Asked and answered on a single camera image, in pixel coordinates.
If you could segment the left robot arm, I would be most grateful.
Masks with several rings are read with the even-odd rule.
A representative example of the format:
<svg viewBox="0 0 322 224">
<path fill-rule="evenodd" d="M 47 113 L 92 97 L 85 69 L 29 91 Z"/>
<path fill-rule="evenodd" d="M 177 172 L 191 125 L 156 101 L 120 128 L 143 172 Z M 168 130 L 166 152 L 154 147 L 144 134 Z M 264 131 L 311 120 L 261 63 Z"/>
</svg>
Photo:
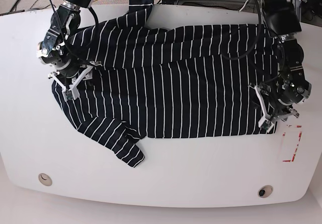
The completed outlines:
<svg viewBox="0 0 322 224">
<path fill-rule="evenodd" d="M 259 128 L 271 132 L 277 121 L 299 117 L 293 104 L 304 102 L 311 93 L 311 83 L 305 79 L 302 62 L 304 52 L 295 37 L 301 32 L 300 21 L 292 0 L 256 0 L 264 24 L 278 44 L 278 73 L 259 85 L 252 86 L 262 110 Z"/>
</svg>

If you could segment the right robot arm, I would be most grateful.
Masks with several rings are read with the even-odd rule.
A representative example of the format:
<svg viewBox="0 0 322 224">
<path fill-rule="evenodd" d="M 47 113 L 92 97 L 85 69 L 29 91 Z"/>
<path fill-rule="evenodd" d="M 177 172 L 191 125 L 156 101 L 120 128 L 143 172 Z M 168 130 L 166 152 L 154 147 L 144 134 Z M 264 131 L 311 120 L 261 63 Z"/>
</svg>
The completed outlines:
<svg viewBox="0 0 322 224">
<path fill-rule="evenodd" d="M 88 44 L 82 46 L 88 50 L 99 35 L 98 17 L 91 7 L 94 0 L 63 0 L 58 9 L 53 11 L 51 25 L 44 40 L 38 44 L 37 57 L 43 64 L 55 68 L 49 74 L 61 87 L 65 101 L 79 97 L 77 90 L 81 81 L 92 79 L 92 69 L 100 66 L 100 61 L 89 61 L 80 55 L 71 43 L 69 37 L 75 37 L 80 25 L 80 9 L 89 9 L 94 17 L 95 27 Z"/>
</svg>

